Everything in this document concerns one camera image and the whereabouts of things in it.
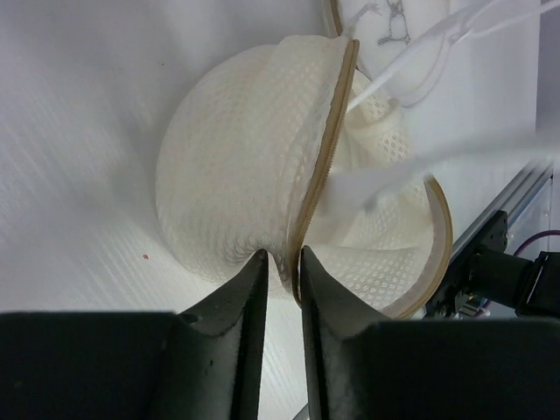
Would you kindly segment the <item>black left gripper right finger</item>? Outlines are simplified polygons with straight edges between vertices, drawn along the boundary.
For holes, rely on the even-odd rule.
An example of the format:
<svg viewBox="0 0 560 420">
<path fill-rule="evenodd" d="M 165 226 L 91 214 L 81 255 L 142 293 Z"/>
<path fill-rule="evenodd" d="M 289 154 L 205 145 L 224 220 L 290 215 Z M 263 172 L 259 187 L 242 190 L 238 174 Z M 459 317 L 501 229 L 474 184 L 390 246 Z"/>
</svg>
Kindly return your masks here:
<svg viewBox="0 0 560 420">
<path fill-rule="evenodd" d="M 556 419 L 559 324 L 546 318 L 395 320 L 300 261 L 313 419 Z"/>
</svg>

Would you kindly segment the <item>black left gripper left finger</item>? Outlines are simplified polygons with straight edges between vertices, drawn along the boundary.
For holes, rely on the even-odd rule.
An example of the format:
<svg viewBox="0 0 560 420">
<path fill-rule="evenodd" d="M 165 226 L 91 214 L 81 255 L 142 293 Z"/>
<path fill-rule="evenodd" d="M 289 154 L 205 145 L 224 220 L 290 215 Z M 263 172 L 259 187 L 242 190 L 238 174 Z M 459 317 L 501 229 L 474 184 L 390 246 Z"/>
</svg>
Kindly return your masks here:
<svg viewBox="0 0 560 420">
<path fill-rule="evenodd" d="M 1 317 L 4 419 L 255 419 L 269 262 L 181 312 Z"/>
</svg>

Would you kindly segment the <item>white bra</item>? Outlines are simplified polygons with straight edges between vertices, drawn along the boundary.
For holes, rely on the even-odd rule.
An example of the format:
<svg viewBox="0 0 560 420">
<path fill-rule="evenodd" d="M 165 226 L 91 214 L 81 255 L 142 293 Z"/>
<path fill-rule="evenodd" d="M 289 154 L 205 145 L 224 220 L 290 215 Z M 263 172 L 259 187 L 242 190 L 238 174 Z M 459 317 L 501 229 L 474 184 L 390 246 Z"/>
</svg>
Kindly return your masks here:
<svg viewBox="0 0 560 420">
<path fill-rule="evenodd" d="M 372 211 L 382 198 L 452 161 L 507 165 L 551 160 L 559 116 L 536 118 L 538 29 L 556 1 L 338 1 L 337 28 L 362 43 L 369 77 L 348 104 L 355 116 L 370 95 L 404 107 L 416 157 L 388 169 L 330 176 L 321 212 Z"/>
</svg>

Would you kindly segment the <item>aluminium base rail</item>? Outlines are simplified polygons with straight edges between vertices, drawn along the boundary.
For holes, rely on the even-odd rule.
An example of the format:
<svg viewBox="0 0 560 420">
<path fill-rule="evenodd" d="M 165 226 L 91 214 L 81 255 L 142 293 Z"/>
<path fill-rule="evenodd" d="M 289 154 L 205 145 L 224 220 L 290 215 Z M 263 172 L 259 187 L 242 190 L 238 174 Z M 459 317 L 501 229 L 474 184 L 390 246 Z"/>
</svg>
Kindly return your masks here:
<svg viewBox="0 0 560 420">
<path fill-rule="evenodd" d="M 507 252 L 516 251 L 530 236 L 558 229 L 553 216 L 553 164 L 543 169 L 526 165 L 455 241 L 453 262 L 466 245 L 498 211 L 507 214 L 503 235 Z"/>
</svg>

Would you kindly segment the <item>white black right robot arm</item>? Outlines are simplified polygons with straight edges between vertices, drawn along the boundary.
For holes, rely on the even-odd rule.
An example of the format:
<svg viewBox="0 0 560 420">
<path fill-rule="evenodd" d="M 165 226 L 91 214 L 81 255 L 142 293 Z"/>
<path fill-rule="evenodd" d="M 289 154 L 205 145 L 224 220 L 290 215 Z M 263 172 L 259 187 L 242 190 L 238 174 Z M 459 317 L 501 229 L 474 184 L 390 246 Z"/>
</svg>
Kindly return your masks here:
<svg viewBox="0 0 560 420">
<path fill-rule="evenodd" d="M 533 242 L 558 236 L 548 230 L 529 237 L 514 254 L 505 253 L 508 214 L 496 212 L 456 254 L 426 305 L 429 317 L 451 318 L 475 298 L 495 302 L 518 316 L 559 317 L 559 254 L 521 257 Z"/>
</svg>

